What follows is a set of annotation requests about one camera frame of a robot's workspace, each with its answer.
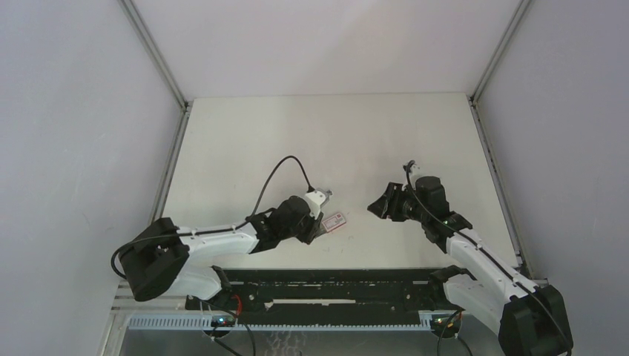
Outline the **red white staple box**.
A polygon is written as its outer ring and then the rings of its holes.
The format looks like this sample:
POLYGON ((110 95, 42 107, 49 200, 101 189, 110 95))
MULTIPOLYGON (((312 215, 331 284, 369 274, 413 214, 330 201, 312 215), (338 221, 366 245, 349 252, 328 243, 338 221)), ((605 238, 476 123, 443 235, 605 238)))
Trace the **red white staple box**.
POLYGON ((326 233, 330 233, 345 224, 346 218, 341 213, 334 213, 322 221, 322 226, 326 233))

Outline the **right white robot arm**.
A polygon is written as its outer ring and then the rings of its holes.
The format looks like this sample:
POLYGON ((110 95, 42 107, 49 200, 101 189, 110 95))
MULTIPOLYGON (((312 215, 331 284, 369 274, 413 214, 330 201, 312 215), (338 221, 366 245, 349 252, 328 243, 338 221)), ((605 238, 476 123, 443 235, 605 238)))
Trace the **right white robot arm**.
POLYGON ((483 244, 472 223, 453 211, 437 177, 391 182, 368 211, 393 222, 413 220, 457 261, 433 272, 429 301, 469 312, 495 333, 505 355, 570 355, 573 338, 558 289, 520 274, 483 244))

